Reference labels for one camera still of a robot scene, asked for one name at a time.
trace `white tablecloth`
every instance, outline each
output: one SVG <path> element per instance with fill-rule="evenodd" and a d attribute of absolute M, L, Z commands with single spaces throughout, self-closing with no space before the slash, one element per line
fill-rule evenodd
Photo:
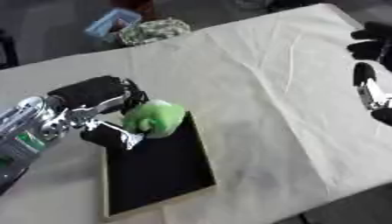
<path fill-rule="evenodd" d="M 352 87 L 356 25 L 321 4 L 21 66 L 0 73 L 0 109 L 90 77 L 131 78 L 195 114 L 217 186 L 117 223 L 271 223 L 392 179 L 392 128 Z M 0 199 L 0 221 L 98 223 L 100 150 L 71 133 Z"/>

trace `green stuffed object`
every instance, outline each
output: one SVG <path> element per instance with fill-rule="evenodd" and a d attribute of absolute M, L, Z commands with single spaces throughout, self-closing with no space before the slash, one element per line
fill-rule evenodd
<path fill-rule="evenodd" d="M 125 114 L 122 126 L 130 133 L 145 132 L 147 137 L 168 137 L 182 123 L 186 111 L 177 104 L 154 100 L 138 105 Z"/>

